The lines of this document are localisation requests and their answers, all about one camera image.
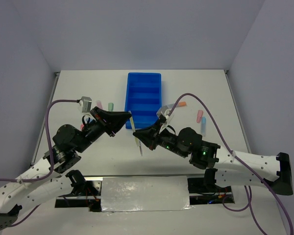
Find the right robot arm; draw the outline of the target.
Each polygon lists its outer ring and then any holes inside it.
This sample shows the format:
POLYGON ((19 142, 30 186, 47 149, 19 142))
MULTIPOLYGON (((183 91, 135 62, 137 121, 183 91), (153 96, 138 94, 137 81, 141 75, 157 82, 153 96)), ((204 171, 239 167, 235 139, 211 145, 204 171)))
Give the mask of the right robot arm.
POLYGON ((273 156, 228 151, 217 143, 204 141, 202 135, 190 127, 176 135, 169 126, 163 128, 160 120, 152 126, 139 129, 133 136, 150 150, 162 147, 180 157, 189 157, 189 163, 204 170, 203 186, 207 191, 228 186, 270 187, 278 195, 292 195, 290 157, 286 153, 273 156))

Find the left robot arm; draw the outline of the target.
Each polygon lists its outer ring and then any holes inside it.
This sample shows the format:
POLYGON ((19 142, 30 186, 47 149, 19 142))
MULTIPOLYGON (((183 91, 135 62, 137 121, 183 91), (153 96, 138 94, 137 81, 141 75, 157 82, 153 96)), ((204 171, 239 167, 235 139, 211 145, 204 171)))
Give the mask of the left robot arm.
POLYGON ((85 151, 104 133, 110 137, 121 130, 131 118, 130 112, 109 112, 95 107, 90 111, 93 120, 85 122, 82 130, 70 124, 62 125, 53 137, 54 146, 34 166, 15 182, 0 188, 0 231, 12 226, 22 213, 62 195, 81 195, 90 189, 79 170, 72 167, 85 151))

